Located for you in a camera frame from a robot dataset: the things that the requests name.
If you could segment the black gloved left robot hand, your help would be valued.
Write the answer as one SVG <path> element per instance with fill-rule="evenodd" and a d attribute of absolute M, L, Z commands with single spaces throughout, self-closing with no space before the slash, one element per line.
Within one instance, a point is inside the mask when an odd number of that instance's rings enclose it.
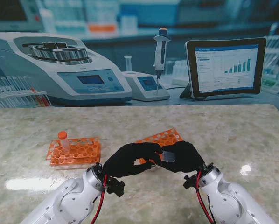
<path fill-rule="evenodd" d="M 103 165 L 105 175 L 121 178 L 140 174 L 161 165 L 162 149 L 156 143 L 130 143 L 122 146 Z"/>

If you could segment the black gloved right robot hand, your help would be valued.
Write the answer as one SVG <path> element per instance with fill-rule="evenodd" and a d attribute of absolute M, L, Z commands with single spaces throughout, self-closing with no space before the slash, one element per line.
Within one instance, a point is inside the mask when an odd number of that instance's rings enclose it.
<path fill-rule="evenodd" d="M 163 146 L 161 149 L 175 154 L 174 162 L 161 162 L 163 168 L 174 173 L 199 171 L 200 167 L 205 163 L 193 144 L 186 141 L 179 141 L 173 145 Z"/>

